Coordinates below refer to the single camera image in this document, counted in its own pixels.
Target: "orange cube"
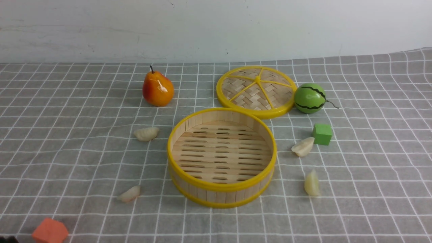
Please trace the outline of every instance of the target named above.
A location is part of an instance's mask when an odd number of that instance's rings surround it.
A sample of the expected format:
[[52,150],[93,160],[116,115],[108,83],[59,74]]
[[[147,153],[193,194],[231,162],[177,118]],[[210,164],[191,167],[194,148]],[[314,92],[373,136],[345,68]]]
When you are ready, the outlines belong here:
[[32,237],[36,243],[62,243],[68,234],[63,223],[45,218],[33,232]]

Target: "bamboo steamer lid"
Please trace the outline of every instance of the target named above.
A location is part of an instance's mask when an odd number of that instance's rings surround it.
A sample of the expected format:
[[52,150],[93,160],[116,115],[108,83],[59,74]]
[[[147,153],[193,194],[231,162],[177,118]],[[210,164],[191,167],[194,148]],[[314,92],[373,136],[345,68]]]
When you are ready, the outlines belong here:
[[219,102],[259,119],[286,114],[294,106],[295,83],[273,68],[246,66],[225,73],[218,81]]

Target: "toy watermelon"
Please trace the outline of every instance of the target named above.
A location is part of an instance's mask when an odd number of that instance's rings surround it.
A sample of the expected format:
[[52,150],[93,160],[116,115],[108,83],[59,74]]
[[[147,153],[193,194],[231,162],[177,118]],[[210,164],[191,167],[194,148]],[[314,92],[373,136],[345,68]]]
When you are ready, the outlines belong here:
[[326,102],[339,108],[326,99],[324,89],[315,83],[301,85],[295,92],[294,102],[299,111],[307,114],[321,110]]

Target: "bamboo steamer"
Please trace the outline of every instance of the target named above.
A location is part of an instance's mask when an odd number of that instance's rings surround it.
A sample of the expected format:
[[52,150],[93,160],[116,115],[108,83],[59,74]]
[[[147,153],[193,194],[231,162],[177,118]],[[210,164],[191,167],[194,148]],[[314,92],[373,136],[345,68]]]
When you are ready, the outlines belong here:
[[269,185],[276,142],[258,118],[230,108],[191,114],[167,145],[172,182],[190,200],[232,208],[256,199]]
[[270,67],[246,66],[225,73],[216,85],[224,107],[247,112],[259,119],[275,118],[294,106],[295,83]]

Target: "green wooden block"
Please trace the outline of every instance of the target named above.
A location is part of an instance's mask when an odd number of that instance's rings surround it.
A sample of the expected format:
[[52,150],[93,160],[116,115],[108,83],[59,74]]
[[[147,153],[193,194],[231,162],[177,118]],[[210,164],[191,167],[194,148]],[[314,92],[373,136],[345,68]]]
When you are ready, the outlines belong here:
[[312,136],[315,138],[314,144],[328,145],[333,136],[333,131],[329,124],[317,123],[314,125]]

